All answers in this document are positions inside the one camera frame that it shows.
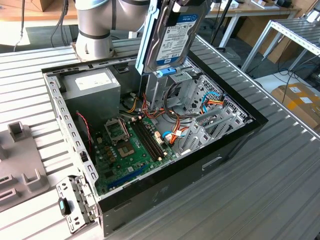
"side panel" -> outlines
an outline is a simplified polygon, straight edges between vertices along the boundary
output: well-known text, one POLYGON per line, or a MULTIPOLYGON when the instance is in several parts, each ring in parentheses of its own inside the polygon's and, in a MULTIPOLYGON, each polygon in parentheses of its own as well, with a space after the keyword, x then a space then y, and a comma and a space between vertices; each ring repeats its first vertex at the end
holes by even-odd
MULTIPOLYGON (((261 127, 258 127, 251 133, 230 142, 219 150, 209 154, 207 157, 198 160, 194 164, 189 165, 129 200, 122 202, 118 206, 105 212, 101 211, 103 235, 105 237, 108 236, 131 220, 212 172, 219 165, 234 156, 248 139, 254 136, 260 129, 261 127)), ((100 210, 106 208, 109 204, 109 199, 110 197, 98 203, 100 210)))

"power cable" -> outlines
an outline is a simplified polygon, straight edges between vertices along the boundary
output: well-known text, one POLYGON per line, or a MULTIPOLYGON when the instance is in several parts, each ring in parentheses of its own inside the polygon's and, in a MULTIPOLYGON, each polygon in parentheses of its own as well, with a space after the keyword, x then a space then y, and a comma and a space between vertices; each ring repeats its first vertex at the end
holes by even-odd
MULTIPOLYGON (((299 68, 301 65, 303 65, 303 64, 305 64, 305 63, 307 63, 307 62, 311 61, 312 59, 315 59, 315 58, 317 58, 317 57, 319 57, 319 56, 320 56, 320 54, 311 57, 310 59, 304 61, 303 63, 300 63, 300 64, 297 66, 297 68, 299 68)), ((283 99, 282 99, 282 102, 281 102, 282 104, 283 104, 284 101, 285 101, 285 97, 286 97, 286 93, 287 93, 287 90, 288 90, 288 85, 289 85, 290 79, 291 79, 291 77, 292 77, 296 72, 298 72, 298 70, 292 72, 292 74, 290 75, 290 77, 289 77, 289 79, 288 79, 288 82, 287 82, 286 85, 285 85, 284 94, 283 94, 283 99)))
POLYGON ((26 0, 22 0, 22 6, 21 6, 21 31, 20 31, 20 39, 19 41, 14 45, 13 51, 16 51, 16 48, 18 44, 21 42, 23 36, 24 36, 24 25, 25 25, 25 3, 26 0))
POLYGON ((63 44, 66 46, 66 41, 64 39, 64 36, 63 36, 63 32, 62 32, 62 25, 63 25, 63 21, 64 21, 64 18, 65 18, 65 15, 67 15, 68 13, 68 8, 69 8, 69 2, 68 0, 64 0, 64 3, 62 5, 62 10, 61 10, 61 15, 60 15, 60 18, 56 24, 56 26, 54 27, 54 30, 52 31, 51 35, 50 35, 50 43, 51 43, 51 46, 54 48, 54 44, 53 44, 53 36, 54 34, 56 33, 58 27, 61 25, 61 39, 63 41, 63 44))
POLYGON ((214 29, 216 28, 216 24, 217 24, 217 21, 218 21, 218 18, 219 18, 219 13, 220 13, 220 9, 221 9, 221 4, 222 4, 222 3, 220 2, 219 8, 218 8, 218 13, 216 14, 216 18, 215 18, 214 23, 213 23, 213 26, 212 26, 211 38, 212 38, 212 36, 213 36, 213 34, 214 34, 214 29))
POLYGON ((215 39, 216 39, 216 37, 217 37, 217 34, 218 34, 218 32, 219 32, 219 30, 220 30, 220 28, 221 28, 222 23, 224 22, 224 20, 225 20, 225 18, 226 18, 226 14, 227 14, 227 12, 228 12, 228 10, 229 10, 229 7, 230 7, 232 1, 233 1, 233 0, 228 0, 228 2, 227 2, 226 5, 225 5, 225 8, 224 8, 223 13, 222 13, 222 16, 221 16, 221 18, 220 18, 220 20, 219 20, 219 23, 218 23, 218 27, 216 28, 216 30, 215 30, 215 32, 214 32, 214 35, 211 36, 211 39, 210 39, 210 44, 211 44, 211 45, 214 44, 214 41, 215 41, 215 39))

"aluminum extrusion table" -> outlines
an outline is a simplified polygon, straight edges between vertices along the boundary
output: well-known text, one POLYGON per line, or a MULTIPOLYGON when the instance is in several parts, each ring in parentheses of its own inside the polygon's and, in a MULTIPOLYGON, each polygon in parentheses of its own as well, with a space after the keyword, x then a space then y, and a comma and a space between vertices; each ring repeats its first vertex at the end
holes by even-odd
POLYGON ((289 70, 292 70, 297 65, 307 51, 310 51, 316 56, 320 55, 320 25, 313 25, 303 18, 270 20, 242 65, 241 70, 243 72, 245 72, 250 66, 271 29, 275 29, 278 33, 265 51, 265 57, 268 56, 270 51, 272 51, 282 35, 288 37, 304 48, 302 53, 289 67, 289 70))
MULTIPOLYGON (((132 54, 139 40, 114 41, 132 54)), ((269 120, 237 156, 129 222, 111 240, 312 240, 320 230, 320 141, 202 38, 191 50, 269 120)), ((71 47, 0 55, 0 129, 31 126, 51 189, 0 213, 0 239, 101 240, 93 223, 70 234, 55 184, 77 174, 40 69, 77 62, 71 47)))

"metal bracket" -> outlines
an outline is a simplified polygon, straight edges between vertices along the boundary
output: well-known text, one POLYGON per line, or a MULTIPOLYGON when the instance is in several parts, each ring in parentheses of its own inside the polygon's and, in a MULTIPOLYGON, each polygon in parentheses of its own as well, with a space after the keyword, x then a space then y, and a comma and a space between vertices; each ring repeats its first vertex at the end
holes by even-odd
POLYGON ((72 234, 99 216, 96 201, 83 176, 68 176, 55 187, 60 197, 58 204, 61 213, 66 217, 72 234))

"blue tab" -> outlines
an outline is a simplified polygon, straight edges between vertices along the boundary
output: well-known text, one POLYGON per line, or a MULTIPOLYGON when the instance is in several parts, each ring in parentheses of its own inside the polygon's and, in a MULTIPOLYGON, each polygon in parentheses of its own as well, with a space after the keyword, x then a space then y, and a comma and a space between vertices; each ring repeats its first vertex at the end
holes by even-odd
POLYGON ((64 209, 64 207, 65 207, 64 201, 60 201, 60 209, 62 210, 64 209))
POLYGON ((161 76, 161 77, 164 77, 164 76, 167 76, 167 75, 171 75, 171 74, 175 74, 177 71, 174 69, 174 68, 166 68, 166 69, 162 69, 160 71, 157 71, 157 73, 161 76))

